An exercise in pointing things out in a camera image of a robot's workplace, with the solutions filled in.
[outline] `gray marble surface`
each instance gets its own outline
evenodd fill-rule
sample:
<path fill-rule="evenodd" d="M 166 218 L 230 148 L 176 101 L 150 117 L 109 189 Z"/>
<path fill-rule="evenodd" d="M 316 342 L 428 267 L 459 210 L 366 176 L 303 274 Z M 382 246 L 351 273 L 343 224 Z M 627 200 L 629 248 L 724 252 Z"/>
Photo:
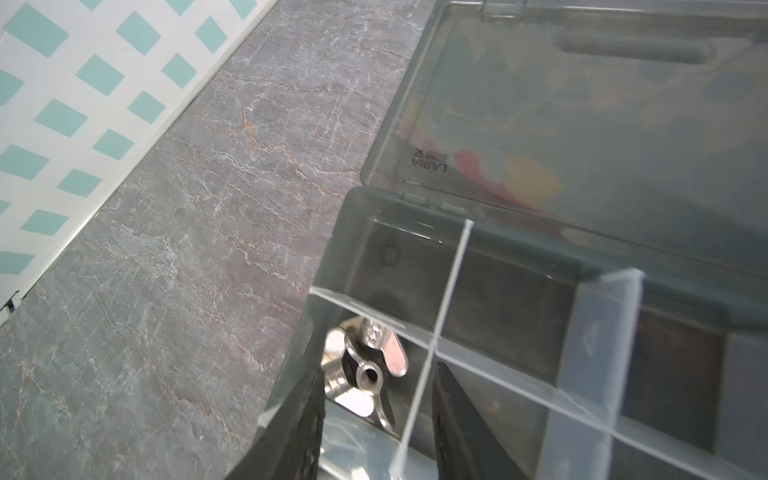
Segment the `gray marble surface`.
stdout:
<path fill-rule="evenodd" d="M 282 0 L 0 328 L 0 478 L 241 457 L 432 0 Z"/>

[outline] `small metal part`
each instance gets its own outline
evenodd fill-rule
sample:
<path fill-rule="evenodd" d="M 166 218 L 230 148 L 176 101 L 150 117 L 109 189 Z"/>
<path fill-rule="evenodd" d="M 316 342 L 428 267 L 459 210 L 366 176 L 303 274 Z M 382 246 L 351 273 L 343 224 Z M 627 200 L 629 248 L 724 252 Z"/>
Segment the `small metal part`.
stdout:
<path fill-rule="evenodd" d="M 357 366 L 355 380 L 363 392 L 378 395 L 384 385 L 384 373 L 375 362 L 363 361 Z"/>
<path fill-rule="evenodd" d="M 326 346 L 320 362 L 325 374 L 326 396 L 355 414 L 368 417 L 376 408 L 373 397 L 357 389 L 344 372 L 344 353 L 348 351 L 348 345 L 351 342 L 344 330 L 335 328 L 326 334 Z"/>
<path fill-rule="evenodd" d="M 384 389 L 385 365 L 381 365 L 381 356 L 377 359 L 372 355 L 372 349 L 382 352 L 387 371 L 392 372 L 391 365 L 394 365 L 397 376 L 405 374 L 408 360 L 391 330 L 361 316 L 329 330 L 321 361 L 326 395 L 394 435 L 394 415 Z"/>
<path fill-rule="evenodd" d="M 406 351 L 403 350 L 400 339 L 392 330 L 363 318 L 358 336 L 363 345 L 382 351 L 386 368 L 393 376 L 400 377 L 408 372 Z"/>

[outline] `tiled wall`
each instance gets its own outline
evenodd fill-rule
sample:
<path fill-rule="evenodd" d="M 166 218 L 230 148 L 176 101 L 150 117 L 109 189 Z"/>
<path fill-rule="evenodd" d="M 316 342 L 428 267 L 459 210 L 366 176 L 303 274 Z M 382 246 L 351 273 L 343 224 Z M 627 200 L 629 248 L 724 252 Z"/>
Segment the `tiled wall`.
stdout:
<path fill-rule="evenodd" d="M 0 306 L 31 288 L 275 2 L 0 2 Z"/>

